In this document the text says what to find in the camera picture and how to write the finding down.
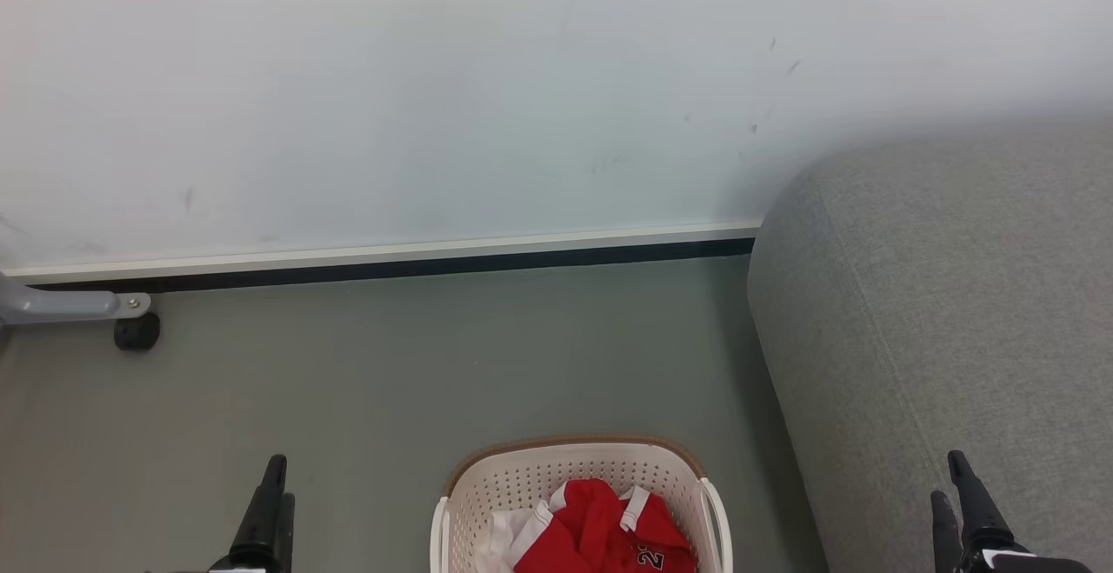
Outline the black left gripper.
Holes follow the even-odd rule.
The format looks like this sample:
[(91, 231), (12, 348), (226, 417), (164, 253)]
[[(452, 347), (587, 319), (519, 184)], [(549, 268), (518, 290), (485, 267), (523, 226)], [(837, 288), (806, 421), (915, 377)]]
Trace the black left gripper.
[(214, 562), (208, 573), (290, 573), (296, 498), (285, 490), (287, 466), (286, 456), (270, 456), (228, 555)]

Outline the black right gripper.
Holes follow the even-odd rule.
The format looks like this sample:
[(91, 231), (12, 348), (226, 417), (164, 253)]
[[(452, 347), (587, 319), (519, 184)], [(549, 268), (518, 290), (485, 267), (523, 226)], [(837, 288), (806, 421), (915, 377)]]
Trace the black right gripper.
[(971, 468), (969, 458), (961, 449), (951, 449), (947, 462), (959, 498), (962, 528), (947, 495), (940, 490), (930, 491), (930, 546), (936, 573), (1090, 573), (1089, 566), (1078, 561), (1030, 553), (1016, 541), (989, 491)]

